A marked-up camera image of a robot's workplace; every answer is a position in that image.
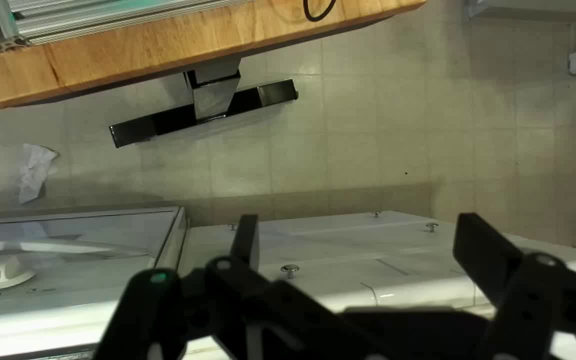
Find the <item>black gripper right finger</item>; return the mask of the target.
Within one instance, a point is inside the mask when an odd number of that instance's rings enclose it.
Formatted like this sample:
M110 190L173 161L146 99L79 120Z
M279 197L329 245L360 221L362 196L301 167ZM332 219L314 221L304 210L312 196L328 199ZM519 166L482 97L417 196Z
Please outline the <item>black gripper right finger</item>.
M475 211L458 215L451 255L479 292L495 304L524 253Z

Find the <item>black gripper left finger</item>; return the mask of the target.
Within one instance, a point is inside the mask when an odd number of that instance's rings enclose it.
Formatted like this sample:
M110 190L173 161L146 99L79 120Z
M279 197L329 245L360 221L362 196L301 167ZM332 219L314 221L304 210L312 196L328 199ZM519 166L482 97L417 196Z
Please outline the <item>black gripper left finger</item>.
M259 262L257 215L243 213L235 226L229 255L255 269Z

